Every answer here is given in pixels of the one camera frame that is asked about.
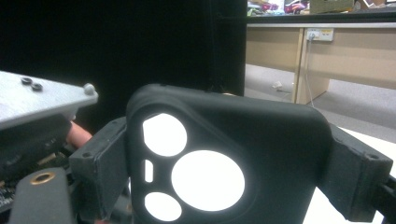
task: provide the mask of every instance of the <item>white circle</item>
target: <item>white circle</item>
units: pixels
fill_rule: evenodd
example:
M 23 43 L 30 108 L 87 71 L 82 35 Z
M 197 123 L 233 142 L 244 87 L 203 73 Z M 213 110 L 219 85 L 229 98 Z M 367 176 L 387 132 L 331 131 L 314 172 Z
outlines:
M 181 216 L 180 204 L 171 196 L 152 192 L 145 197 L 148 212 L 161 221 L 174 221 Z
M 187 144 L 187 132 L 183 124 L 168 114 L 145 120 L 143 135 L 146 146 L 160 156 L 175 156 Z
M 172 185 L 185 203 L 204 211 L 220 211 L 242 197 L 245 178 L 238 164 L 216 151 L 193 151 L 175 164 Z

